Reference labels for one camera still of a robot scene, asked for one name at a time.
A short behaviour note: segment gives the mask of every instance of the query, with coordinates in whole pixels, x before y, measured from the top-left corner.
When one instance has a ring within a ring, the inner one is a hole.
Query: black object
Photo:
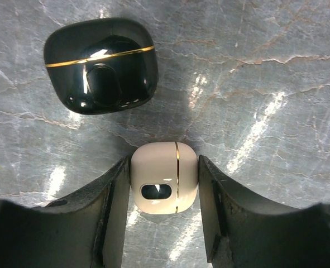
[[[121,267],[128,158],[45,208],[0,200],[0,267]],[[208,262],[222,267],[330,268],[330,205],[270,201],[199,157]]]
[[[154,43],[139,23],[105,18],[55,31],[46,41],[44,60],[63,104],[81,114],[134,108],[156,89]]]

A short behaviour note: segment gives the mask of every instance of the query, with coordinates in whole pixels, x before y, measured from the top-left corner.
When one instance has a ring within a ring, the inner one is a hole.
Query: gold trim
[[[177,196],[176,201],[179,199],[179,186],[180,186],[180,151],[178,150],[178,144],[175,142],[176,145],[176,153],[177,153]]]
[[[152,50],[154,48],[155,48],[155,46],[152,45],[152,46],[144,47],[143,49],[134,49],[134,50],[114,53],[114,54],[110,54],[110,55],[101,55],[101,56],[97,56],[97,57],[93,57],[93,58],[63,61],[62,63],[49,63],[49,64],[46,64],[46,67],[53,68],[53,67],[61,67],[61,66],[67,66],[67,65],[72,65],[72,64],[88,63],[90,61],[95,61],[95,60],[103,60],[103,59],[113,58],[113,57],[117,57],[117,56],[125,56],[125,55],[130,55],[130,54],[135,54],[135,53],[141,53],[141,52]]]

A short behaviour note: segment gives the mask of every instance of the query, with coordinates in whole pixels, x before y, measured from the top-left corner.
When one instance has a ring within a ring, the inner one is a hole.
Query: glossy black case
[[[55,31],[46,41],[44,60],[67,108],[81,114],[109,113],[140,106],[153,96],[158,80],[153,45],[141,24],[105,18]],[[96,55],[113,57],[69,63]],[[49,67],[58,63],[68,65]]]

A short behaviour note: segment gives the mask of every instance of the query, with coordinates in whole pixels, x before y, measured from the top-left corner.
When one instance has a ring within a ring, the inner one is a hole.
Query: beige object
[[[143,212],[182,212],[193,204],[197,194],[197,156],[180,142],[143,145],[131,158],[130,181],[135,204]]]

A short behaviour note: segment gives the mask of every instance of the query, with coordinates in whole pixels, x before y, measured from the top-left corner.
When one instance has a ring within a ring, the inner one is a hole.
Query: gold line
[[[135,53],[141,53],[141,52],[152,50],[154,48],[155,48],[155,46],[152,45],[152,46],[144,47],[143,49],[134,49],[134,50],[118,52],[118,53],[114,53],[114,54],[101,55],[101,56],[97,56],[97,57],[93,57],[93,58],[63,61],[62,63],[49,63],[49,64],[46,64],[46,67],[47,68],[52,68],[52,67],[67,66],[67,65],[72,65],[72,64],[88,63],[90,61],[95,61],[95,60],[104,60],[104,59],[107,59],[107,58],[113,58],[113,57],[117,57],[117,56],[124,56],[124,55],[130,55],[130,54],[135,54]]]
[[[180,151],[178,150],[178,144],[175,142],[176,145],[176,153],[177,153],[177,196],[176,201],[179,199],[179,186],[180,186]]]

